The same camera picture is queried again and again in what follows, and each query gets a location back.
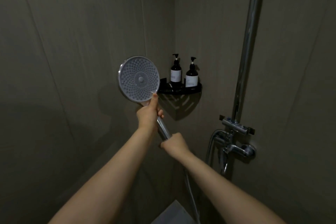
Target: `bottle label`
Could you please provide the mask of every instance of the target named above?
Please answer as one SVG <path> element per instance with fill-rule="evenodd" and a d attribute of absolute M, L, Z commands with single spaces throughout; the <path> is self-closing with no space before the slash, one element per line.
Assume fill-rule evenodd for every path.
<path fill-rule="evenodd" d="M 182 70 L 170 70 L 170 81 L 171 82 L 180 82 L 181 81 Z"/>
<path fill-rule="evenodd" d="M 185 86 L 186 87 L 195 87 L 198 83 L 198 75 L 196 76 L 185 76 Z"/>

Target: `pump dispenser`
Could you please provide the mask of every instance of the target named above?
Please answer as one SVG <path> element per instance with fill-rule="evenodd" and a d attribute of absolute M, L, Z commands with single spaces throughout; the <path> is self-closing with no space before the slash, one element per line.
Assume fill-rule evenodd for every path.
<path fill-rule="evenodd" d="M 191 64 L 189 66 L 189 71 L 185 76 L 185 86 L 186 87 L 195 87 L 198 84 L 198 73 L 195 68 L 194 60 L 195 57 L 191 57 Z"/>
<path fill-rule="evenodd" d="M 175 56 L 174 65 L 171 67 L 170 70 L 170 83 L 171 86 L 181 86 L 181 78 L 182 78 L 182 69 L 179 64 L 179 60 L 177 57 L 179 56 L 178 53 L 173 54 Z"/>

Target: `corner shelf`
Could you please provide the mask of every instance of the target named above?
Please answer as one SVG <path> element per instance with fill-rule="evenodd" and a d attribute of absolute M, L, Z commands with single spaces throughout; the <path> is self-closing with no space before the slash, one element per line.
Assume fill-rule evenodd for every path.
<path fill-rule="evenodd" d="M 186 80 L 184 79 L 184 84 L 181 84 L 180 87 L 171 87 L 167 83 L 167 78 L 160 79 L 160 87 L 157 91 L 160 94 L 168 95 L 189 95 L 202 92 L 202 84 L 198 83 L 195 87 L 185 87 Z"/>

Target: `forearm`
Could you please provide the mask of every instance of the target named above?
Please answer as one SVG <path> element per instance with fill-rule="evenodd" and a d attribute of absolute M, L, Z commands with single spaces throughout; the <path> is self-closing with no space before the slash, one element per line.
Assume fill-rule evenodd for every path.
<path fill-rule="evenodd" d="M 114 219 L 146 154 L 150 136 L 148 129 L 138 129 L 50 223 L 101 224 Z"/>
<path fill-rule="evenodd" d="M 228 224 L 284 224 L 265 205 L 226 180 L 193 154 L 183 155 L 178 161 L 187 168 Z"/>

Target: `shampoo bottle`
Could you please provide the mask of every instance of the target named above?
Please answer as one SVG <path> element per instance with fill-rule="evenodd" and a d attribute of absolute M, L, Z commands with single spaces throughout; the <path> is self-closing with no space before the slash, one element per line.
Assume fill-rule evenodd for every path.
<path fill-rule="evenodd" d="M 177 59 L 179 54 L 176 53 L 173 55 L 175 55 L 175 60 L 174 60 L 174 65 L 171 67 L 171 70 L 170 70 L 170 84 L 173 87 L 177 87 L 177 86 L 181 86 L 182 69 Z"/>
<path fill-rule="evenodd" d="M 198 84 L 198 73 L 195 69 L 194 60 L 195 57 L 191 57 L 190 69 L 185 76 L 185 86 L 186 87 L 195 87 Z"/>

